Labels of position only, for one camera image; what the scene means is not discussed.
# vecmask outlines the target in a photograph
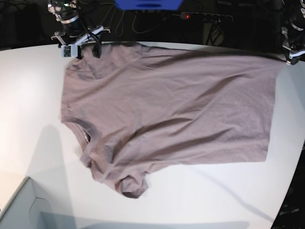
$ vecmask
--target white table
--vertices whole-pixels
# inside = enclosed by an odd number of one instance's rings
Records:
[[[150,188],[141,198],[128,199],[93,181],[79,161],[75,136],[60,122],[69,61],[56,45],[0,52],[0,168],[34,180],[36,196],[50,202],[59,228],[271,227],[305,138],[305,63],[286,67],[277,78],[265,162],[172,166],[147,177]]]

